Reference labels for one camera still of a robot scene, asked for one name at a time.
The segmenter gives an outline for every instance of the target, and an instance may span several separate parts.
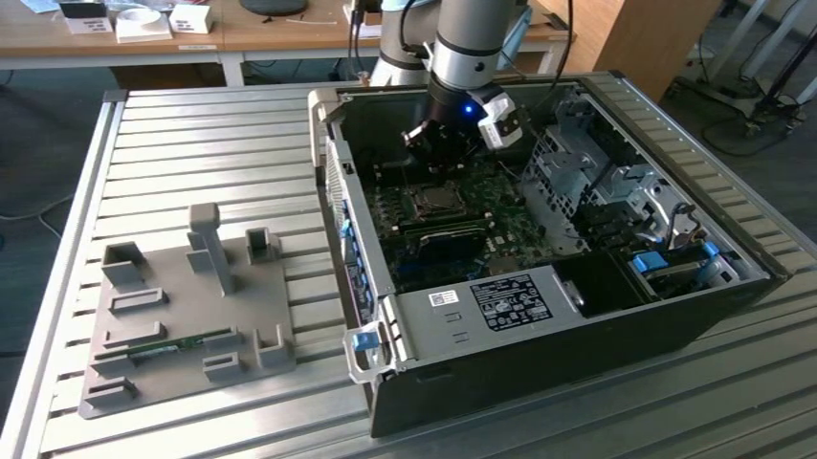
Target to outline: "table leg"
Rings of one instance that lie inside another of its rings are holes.
[[[242,73],[244,53],[219,53],[219,60],[227,86],[244,86],[244,74]]]

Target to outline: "gray floor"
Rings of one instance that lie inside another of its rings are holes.
[[[707,29],[705,45],[717,49],[740,21],[717,19]],[[737,67],[753,43],[769,28],[756,25],[736,62],[721,73],[724,80],[737,73]],[[790,40],[766,65],[761,76],[772,77],[798,46]],[[256,72],[275,82],[324,80],[332,61],[283,61]],[[788,92],[797,93],[817,75],[817,56],[812,55],[796,75]],[[41,208],[48,202],[72,192],[84,161],[85,149],[103,92],[116,88],[116,81],[105,69],[19,71],[12,83],[0,88],[0,214],[15,215]],[[729,118],[732,112],[690,91],[665,100],[662,106],[695,136],[709,123]],[[753,142],[742,139],[737,124],[713,132],[721,146],[748,151],[758,144],[776,141],[778,126],[769,129]],[[750,158],[721,156],[748,183],[796,223],[805,234],[817,238],[817,211],[810,207],[809,191],[817,183],[817,129],[813,121],[777,146]],[[60,229],[68,205],[47,215]],[[23,350],[33,327],[37,308],[57,241],[36,220],[0,222],[4,247],[0,250],[0,352]],[[16,372],[21,359],[0,359],[0,420],[12,397]]]

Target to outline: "wooden table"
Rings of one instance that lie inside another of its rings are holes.
[[[567,17],[565,0],[538,0]],[[575,2],[569,72],[619,70],[659,100],[720,0],[582,0]]]
[[[216,62],[227,86],[243,86],[242,62],[346,56],[348,24],[340,0],[308,0],[303,15],[267,23],[238,0],[210,0],[208,5],[215,17],[210,34],[176,33],[172,40],[120,45],[113,33],[72,35],[59,11],[35,14],[19,0],[0,0],[0,70]],[[566,32],[531,27],[521,52],[538,56],[526,71],[554,71],[566,40]],[[378,39],[362,39],[360,55],[378,56],[378,46]]]

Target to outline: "metal work table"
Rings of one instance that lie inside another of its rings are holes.
[[[372,440],[364,393],[346,375],[310,163],[307,92],[319,85],[108,95],[0,457],[813,457],[814,245],[641,93],[607,74],[593,79],[796,274],[760,305],[674,354]],[[125,235],[145,251],[184,245],[186,207],[210,201],[222,237],[262,225],[282,236],[298,368],[85,421],[76,405],[103,246]],[[530,364],[546,367],[546,356]]]

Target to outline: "circuit board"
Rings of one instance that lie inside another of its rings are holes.
[[[533,268],[554,257],[501,164],[442,183],[374,186],[366,201],[399,293]]]

